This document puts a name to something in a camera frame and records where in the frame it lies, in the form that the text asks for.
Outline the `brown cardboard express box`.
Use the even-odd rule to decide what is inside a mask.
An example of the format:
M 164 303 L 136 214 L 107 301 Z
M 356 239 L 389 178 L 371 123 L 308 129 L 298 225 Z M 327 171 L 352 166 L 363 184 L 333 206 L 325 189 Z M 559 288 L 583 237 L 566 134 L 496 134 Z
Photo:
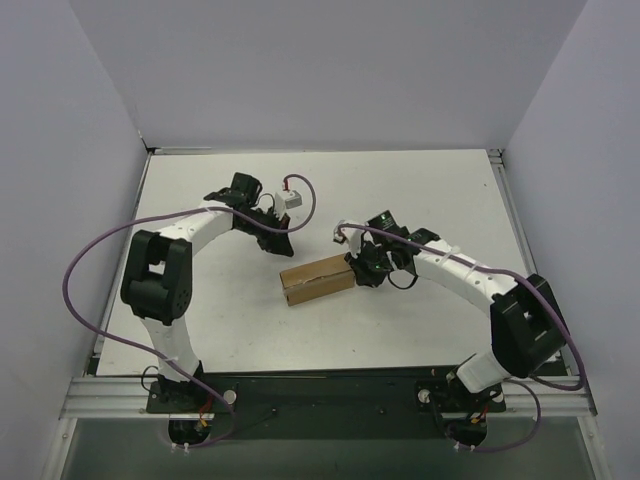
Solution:
M 296 306 L 355 286 L 355 274 L 344 255 L 296 266 L 280 273 L 288 306 Z

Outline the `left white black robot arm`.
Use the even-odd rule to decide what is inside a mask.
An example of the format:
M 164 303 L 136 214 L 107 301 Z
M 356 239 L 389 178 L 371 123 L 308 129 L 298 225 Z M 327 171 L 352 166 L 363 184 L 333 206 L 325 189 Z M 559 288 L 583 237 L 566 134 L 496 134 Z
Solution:
M 185 314 L 193 294 L 193 259 L 210 242 L 233 230 L 254 237 L 259 247 L 291 257 L 288 211 L 303 204 L 300 194 L 284 187 L 272 195 L 272 206 L 258 206 L 262 184 L 236 173 L 231 185 L 206 195 L 200 213 L 189 214 L 157 231 L 139 230 L 132 239 L 121 284 L 121 300 L 141 319 L 153 348 L 176 364 L 158 365 L 160 392 L 183 411 L 204 402 L 198 381 L 203 368 L 191 345 Z

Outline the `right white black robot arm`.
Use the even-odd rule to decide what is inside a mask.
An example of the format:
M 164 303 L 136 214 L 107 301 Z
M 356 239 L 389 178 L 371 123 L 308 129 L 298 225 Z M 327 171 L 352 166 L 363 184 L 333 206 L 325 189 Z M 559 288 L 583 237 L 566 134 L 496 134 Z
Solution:
M 334 229 L 345 244 L 345 259 L 359 286 L 376 288 L 395 271 L 426 279 L 456 294 L 490 322 L 490 346 L 456 366 L 452 387 L 478 394 L 511 377 L 527 378 L 566 344 L 561 319 L 548 282 L 494 269 L 464 255 L 438 234 L 411 231 L 384 211 L 364 224 L 347 221 Z

